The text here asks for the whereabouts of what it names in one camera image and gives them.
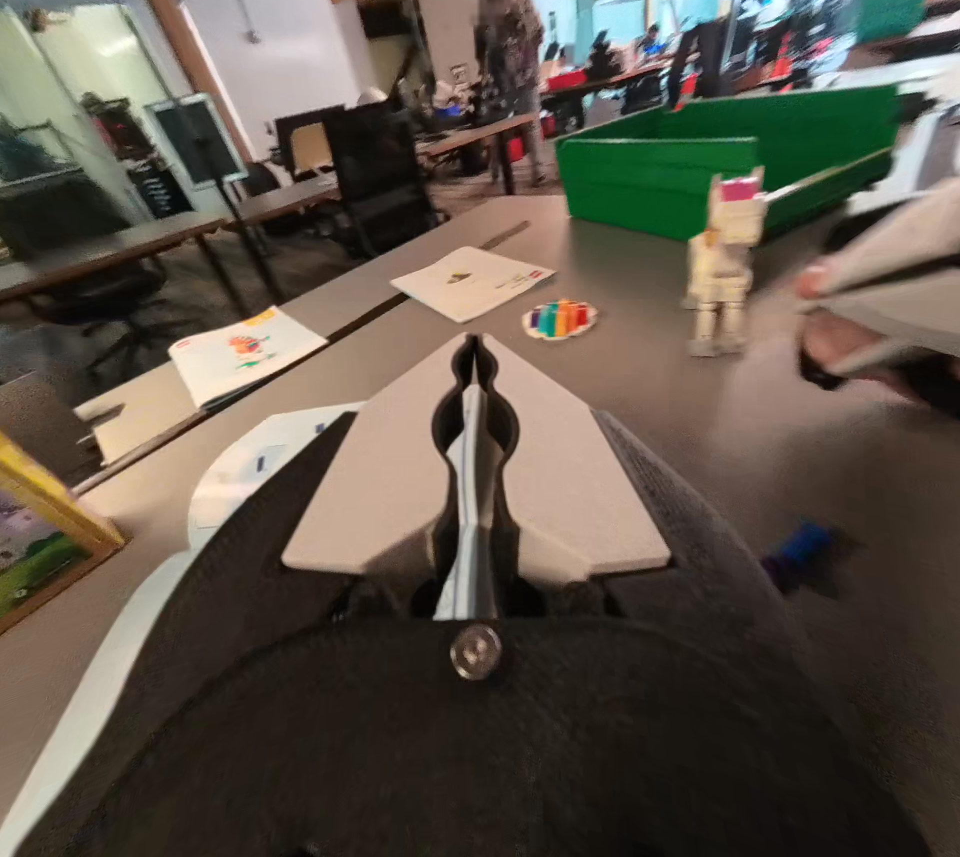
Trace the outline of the black mesh office chair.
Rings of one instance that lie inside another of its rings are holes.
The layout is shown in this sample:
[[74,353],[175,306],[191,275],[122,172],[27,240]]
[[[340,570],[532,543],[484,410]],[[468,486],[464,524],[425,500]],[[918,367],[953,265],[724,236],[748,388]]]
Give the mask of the black mesh office chair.
[[390,100],[319,113],[342,208],[360,254],[377,258],[442,223],[407,113]]

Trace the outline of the blue and purple lego assembly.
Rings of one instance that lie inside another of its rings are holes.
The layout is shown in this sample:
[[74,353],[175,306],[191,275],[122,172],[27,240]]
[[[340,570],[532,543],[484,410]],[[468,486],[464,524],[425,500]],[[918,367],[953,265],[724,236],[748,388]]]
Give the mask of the blue and purple lego assembly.
[[835,528],[803,521],[759,564],[776,591],[787,596],[801,587],[816,587],[825,580],[839,545]]

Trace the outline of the yellow lego box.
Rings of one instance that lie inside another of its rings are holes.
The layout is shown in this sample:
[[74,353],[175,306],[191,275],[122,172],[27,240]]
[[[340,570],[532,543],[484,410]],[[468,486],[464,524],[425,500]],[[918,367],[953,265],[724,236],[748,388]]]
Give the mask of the yellow lego box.
[[126,545],[122,531],[1,435],[1,632]]

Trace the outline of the white booklet yellow figure print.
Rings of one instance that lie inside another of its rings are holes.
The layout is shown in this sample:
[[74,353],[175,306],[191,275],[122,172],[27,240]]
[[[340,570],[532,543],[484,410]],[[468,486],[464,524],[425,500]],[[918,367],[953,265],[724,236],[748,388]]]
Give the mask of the white booklet yellow figure print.
[[390,280],[390,286],[452,323],[475,321],[556,274],[552,267],[476,247],[458,248],[436,263]]

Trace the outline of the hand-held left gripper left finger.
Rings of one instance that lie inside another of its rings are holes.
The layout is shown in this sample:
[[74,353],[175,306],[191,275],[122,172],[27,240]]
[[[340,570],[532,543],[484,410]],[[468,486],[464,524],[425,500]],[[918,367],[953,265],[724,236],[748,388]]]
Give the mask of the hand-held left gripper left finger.
[[478,546],[477,348],[477,335],[454,337],[360,407],[282,551],[287,568],[455,616]]

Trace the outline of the green plastic bin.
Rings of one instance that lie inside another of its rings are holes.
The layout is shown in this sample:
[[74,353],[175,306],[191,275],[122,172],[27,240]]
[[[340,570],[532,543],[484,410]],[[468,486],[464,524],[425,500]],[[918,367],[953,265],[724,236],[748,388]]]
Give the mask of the green plastic bin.
[[684,243],[714,177],[762,168],[765,242],[885,179],[901,118],[895,84],[698,99],[558,138],[558,175],[572,218]]

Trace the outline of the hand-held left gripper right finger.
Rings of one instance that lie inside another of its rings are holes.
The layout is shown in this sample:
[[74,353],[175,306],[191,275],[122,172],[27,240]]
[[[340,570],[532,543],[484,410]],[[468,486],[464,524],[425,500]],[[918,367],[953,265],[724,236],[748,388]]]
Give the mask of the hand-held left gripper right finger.
[[491,583],[503,615],[573,585],[666,568],[671,551],[592,408],[490,335],[478,337],[493,470]]

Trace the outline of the white booklet orange figure print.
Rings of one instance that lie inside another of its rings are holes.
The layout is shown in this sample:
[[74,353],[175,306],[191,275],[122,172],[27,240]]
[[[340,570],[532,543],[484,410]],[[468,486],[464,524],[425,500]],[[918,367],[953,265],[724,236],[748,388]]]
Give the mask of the white booklet orange figure print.
[[277,306],[174,342],[168,356],[198,409],[257,386],[329,344]]

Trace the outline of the wooden back office chair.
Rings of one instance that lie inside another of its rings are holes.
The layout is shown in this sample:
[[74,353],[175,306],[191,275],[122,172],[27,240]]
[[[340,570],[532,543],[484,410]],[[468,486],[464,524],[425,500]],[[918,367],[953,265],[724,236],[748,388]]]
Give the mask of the wooden back office chair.
[[294,183],[334,172],[327,132],[325,108],[275,118],[273,134],[279,165]]

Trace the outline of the rainbow lego model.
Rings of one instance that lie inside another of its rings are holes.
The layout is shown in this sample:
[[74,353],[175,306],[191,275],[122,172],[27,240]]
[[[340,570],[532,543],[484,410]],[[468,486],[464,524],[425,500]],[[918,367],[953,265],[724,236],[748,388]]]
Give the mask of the rainbow lego model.
[[559,343],[587,334],[598,319],[590,303],[559,299],[535,306],[522,315],[526,336],[547,343]]

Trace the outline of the pale blue instruction booklet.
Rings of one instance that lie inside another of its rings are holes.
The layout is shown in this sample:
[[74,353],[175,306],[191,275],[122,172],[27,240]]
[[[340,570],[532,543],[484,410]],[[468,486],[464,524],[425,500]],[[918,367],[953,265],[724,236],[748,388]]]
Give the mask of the pale blue instruction booklet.
[[455,791],[455,628],[414,625],[284,547],[358,406],[271,417],[219,457],[198,543],[136,591],[2,826],[2,855],[267,855],[437,819]]

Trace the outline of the dark wooden table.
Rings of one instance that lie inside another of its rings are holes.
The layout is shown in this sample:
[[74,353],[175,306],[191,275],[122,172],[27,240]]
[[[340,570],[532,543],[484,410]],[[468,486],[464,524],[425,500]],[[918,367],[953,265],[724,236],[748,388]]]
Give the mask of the dark wooden table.
[[219,215],[185,213],[56,248],[1,268],[1,304],[25,300],[53,287],[132,261],[146,260],[203,239],[228,226]]

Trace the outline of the white lego unicorn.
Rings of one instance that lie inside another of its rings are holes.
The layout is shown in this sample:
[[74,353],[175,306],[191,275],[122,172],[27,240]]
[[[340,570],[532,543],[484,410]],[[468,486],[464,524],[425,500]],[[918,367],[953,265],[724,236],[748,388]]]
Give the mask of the white lego unicorn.
[[753,286],[753,250],[767,213],[764,167],[745,176],[715,174],[702,231],[687,243],[683,307],[694,313],[687,349],[694,358],[737,354],[747,340],[746,304]]

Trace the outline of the person's right hand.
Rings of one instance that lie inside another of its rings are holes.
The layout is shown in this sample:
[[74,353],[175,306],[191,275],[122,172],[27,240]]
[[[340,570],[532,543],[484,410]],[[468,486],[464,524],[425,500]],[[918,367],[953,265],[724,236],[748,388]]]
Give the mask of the person's right hand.
[[[801,301],[817,303],[833,263],[833,255],[821,256],[803,270],[797,280],[797,296]],[[885,343],[887,336],[822,308],[814,308],[800,317],[798,340],[800,348],[817,365],[830,370],[851,355],[865,354],[874,345]],[[876,366],[865,371],[859,380],[882,385],[892,393],[916,403],[923,401],[909,388],[898,371]]]

